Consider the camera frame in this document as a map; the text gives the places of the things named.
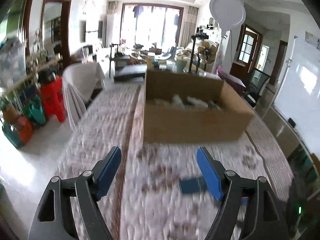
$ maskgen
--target green cup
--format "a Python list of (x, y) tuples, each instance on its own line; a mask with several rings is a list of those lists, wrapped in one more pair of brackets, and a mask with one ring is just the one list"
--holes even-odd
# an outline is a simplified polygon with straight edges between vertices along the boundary
[(187, 61), (183, 59), (177, 59), (176, 66), (177, 66), (177, 73), (183, 73), (185, 66), (187, 65)]

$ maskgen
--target tile floor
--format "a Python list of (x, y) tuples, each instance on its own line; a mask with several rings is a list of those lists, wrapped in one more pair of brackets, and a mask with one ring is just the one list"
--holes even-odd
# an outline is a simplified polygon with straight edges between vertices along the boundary
[(69, 121), (52, 117), (17, 150), (0, 131), (1, 213), (20, 240), (27, 240), (33, 215), (63, 149), (72, 135)]

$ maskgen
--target blue gripper pad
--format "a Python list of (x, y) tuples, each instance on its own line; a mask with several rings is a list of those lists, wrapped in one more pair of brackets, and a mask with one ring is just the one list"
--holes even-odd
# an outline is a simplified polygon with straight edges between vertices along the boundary
[(221, 162), (215, 161), (205, 147), (197, 150), (197, 162), (210, 194), (218, 201), (223, 198), (221, 184), (226, 171)]
[(121, 163), (121, 150), (118, 147), (112, 148), (106, 156), (107, 164), (104, 166), (96, 181), (96, 198), (100, 201), (102, 197), (107, 195), (111, 183)]

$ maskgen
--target whiteboard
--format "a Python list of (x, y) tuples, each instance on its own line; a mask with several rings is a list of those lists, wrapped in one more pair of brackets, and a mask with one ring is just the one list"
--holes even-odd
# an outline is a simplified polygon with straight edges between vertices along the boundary
[(291, 60), (274, 106), (293, 119), (308, 150), (320, 157), (320, 50), (298, 37)]

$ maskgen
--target sliding glass door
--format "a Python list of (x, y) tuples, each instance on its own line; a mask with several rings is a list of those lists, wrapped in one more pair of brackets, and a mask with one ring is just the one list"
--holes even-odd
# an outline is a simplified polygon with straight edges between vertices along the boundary
[(120, 37), (132, 48), (141, 44), (145, 49), (156, 42), (166, 52), (177, 46), (183, 8), (153, 4), (124, 4)]

